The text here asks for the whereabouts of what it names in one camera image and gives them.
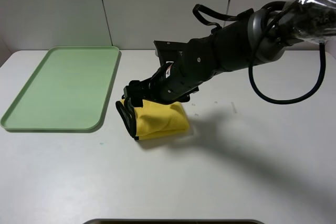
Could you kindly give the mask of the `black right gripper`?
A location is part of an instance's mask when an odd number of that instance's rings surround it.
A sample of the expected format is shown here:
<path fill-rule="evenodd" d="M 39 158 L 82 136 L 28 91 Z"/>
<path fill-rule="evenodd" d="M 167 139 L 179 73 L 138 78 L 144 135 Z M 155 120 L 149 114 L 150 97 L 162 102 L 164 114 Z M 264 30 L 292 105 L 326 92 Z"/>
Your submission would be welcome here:
<path fill-rule="evenodd" d="M 187 42 L 177 61 L 166 63 L 148 81 L 145 93 L 140 80 L 132 80 L 123 88 L 123 98 L 130 98 L 134 108 L 143 107 L 143 99 L 171 104 L 192 93 L 218 71 L 212 37 L 194 38 Z"/>

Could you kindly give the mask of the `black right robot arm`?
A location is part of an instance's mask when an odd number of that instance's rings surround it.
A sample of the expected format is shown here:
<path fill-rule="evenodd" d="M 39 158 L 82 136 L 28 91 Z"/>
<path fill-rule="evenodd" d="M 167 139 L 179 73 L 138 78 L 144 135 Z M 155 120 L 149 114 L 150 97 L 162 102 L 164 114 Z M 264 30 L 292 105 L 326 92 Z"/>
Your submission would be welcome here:
<path fill-rule="evenodd" d="M 133 107 L 144 100 L 171 104 L 188 102 L 202 83 L 223 72 L 247 69 L 254 92 L 272 104 L 295 104 L 314 95 L 326 72 L 325 45 L 335 38 L 335 0 L 274 1 L 260 10 L 248 9 L 230 16 L 197 4 L 194 16 L 211 26 L 211 34 L 187 43 L 156 41 L 160 67 L 143 81 L 133 80 L 123 98 Z M 320 70 L 316 84 L 306 94 L 289 100 L 267 97 L 257 88 L 253 68 L 277 61 L 284 50 L 303 41 L 319 46 Z"/>

